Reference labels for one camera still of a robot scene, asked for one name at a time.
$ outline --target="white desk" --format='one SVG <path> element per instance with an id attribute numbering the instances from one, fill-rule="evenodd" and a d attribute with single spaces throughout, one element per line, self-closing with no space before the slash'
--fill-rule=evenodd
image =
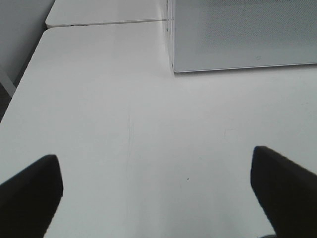
<path id="1" fill-rule="evenodd" d="M 56 0 L 48 28 L 165 19 L 166 0 Z"/>
<path id="2" fill-rule="evenodd" d="M 0 182 L 57 154 L 46 238 L 261 237 L 253 147 L 317 172 L 315 66 L 174 76 L 162 29 L 44 33 L 0 124 Z"/>

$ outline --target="white wall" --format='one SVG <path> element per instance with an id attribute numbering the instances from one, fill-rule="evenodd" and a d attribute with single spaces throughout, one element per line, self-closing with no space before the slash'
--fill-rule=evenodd
<path id="1" fill-rule="evenodd" d="M 0 66 L 12 82 L 45 27 L 54 0 L 0 0 Z"/>

